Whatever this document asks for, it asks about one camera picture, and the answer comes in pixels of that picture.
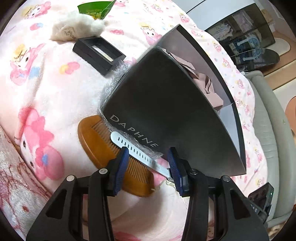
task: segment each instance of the green snack bag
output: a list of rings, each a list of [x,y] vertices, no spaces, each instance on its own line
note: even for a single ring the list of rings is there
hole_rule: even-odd
[[[92,16],[94,19],[104,19],[113,7],[114,1],[88,2],[78,5],[79,13]]]

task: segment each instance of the blanket with cartoon print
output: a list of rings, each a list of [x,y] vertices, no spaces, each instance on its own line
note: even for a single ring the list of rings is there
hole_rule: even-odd
[[[26,170],[51,193],[67,175],[82,177],[96,171],[80,145],[77,126],[82,118],[97,113],[100,95],[110,76],[100,75],[75,54],[74,42],[49,40],[54,21],[77,11],[77,5],[84,1],[27,0],[0,36],[0,125],[20,149]],[[118,0],[105,19],[107,26],[101,36],[124,53],[125,62],[130,65],[177,24],[195,38],[221,73],[238,108],[247,174],[233,180],[245,195],[262,186],[267,179],[267,164],[252,126],[254,94],[219,43],[199,30],[171,0]],[[4,161],[5,167],[10,165],[9,159]],[[155,180],[160,184],[163,178],[156,175]],[[0,182],[0,208],[11,224],[22,220],[17,230],[25,237],[30,226],[25,225],[24,217],[14,215],[18,207],[7,205],[10,198],[3,195],[2,188],[6,183]],[[38,194],[31,195],[39,200]],[[149,198],[121,191],[109,199],[117,240],[180,240],[188,201],[169,182],[162,182]],[[25,205],[29,210],[26,217],[32,223],[37,214],[29,205],[30,202]],[[211,217],[209,223],[211,238]]]

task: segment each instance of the silver rivet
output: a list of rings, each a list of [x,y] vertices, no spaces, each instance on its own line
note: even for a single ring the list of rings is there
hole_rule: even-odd
[[[67,181],[72,182],[75,179],[73,175],[67,176]]]
[[[99,170],[100,174],[106,174],[108,172],[108,170],[106,168],[102,168]]]
[[[230,181],[230,177],[229,176],[223,176],[222,179],[225,182],[229,182]]]
[[[198,173],[196,169],[190,169],[189,172],[192,175],[196,175]]]

